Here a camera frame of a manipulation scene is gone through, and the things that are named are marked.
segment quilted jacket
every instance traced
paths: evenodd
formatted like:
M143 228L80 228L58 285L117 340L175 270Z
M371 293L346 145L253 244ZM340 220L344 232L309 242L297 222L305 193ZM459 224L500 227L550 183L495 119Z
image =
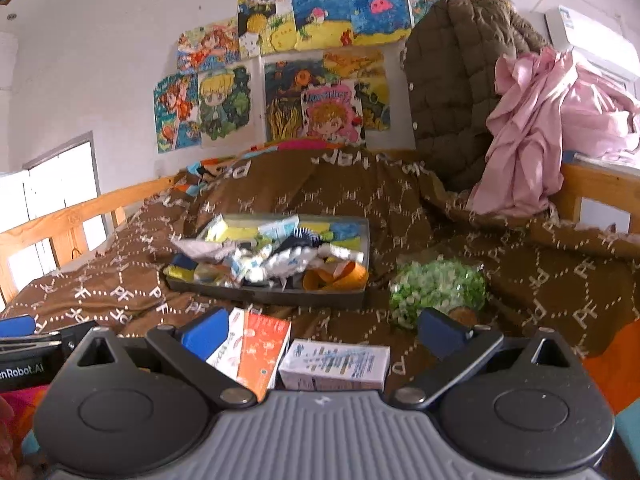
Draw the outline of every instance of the quilted jacket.
M404 51L415 144L447 189L482 177L486 118L500 100L495 62L546 44L502 0L443 0L417 23Z

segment patterned blanket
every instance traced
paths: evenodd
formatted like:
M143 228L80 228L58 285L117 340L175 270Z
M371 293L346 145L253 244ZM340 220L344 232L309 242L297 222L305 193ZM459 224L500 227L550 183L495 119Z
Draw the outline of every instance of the patterned blanket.
M194 173L183 172L175 189L146 200L104 254L73 272L35 280L2 317L30 314L44 332L89 319L126 336L159 323L180 326L211 305L229 304L169 290L161 271L174 252L170 237L194 235L219 213L274 212L369 219L366 308L267 306L264 312L290 319L293 337L390 346L388 390L433 363L414 333L389 323L386 292L396 260L426 248L482 262L493 298L482 322L514 334L539 325L559 330L606 394L617 377L598 375L607 348L623 327L640 326L633 323L640 318L637 237L579 229L553 215L475 216L461 208L465 196L446 192L417 154L395 160L345 147L278 150L239 158L209 182ZM613 359L624 360L623 352ZM615 478L622 478L619 464Z

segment pink fabric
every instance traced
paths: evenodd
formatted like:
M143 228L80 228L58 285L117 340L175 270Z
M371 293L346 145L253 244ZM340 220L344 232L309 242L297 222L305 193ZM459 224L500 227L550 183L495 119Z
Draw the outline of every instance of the pink fabric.
M500 103L486 120L494 142L466 208L530 216L560 190L562 149L620 156L638 148L640 102L571 52L545 48L495 65Z

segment brown round object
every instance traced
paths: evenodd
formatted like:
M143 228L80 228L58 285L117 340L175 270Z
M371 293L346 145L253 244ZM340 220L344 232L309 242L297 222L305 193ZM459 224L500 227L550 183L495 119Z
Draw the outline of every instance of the brown round object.
M474 325L478 324L478 316L476 316L476 312L471 310L466 306L458 306L449 312L449 317L453 321L457 321L458 323L472 328Z

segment transparent plastic bag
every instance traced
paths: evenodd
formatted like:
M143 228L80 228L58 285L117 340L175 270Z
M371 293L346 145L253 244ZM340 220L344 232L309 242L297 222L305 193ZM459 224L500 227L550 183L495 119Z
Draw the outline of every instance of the transparent plastic bag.
M404 328L415 329L424 308L450 315L455 309L477 312L484 306L482 264L463 262L446 248L403 255L398 264L389 286L390 307L392 319Z

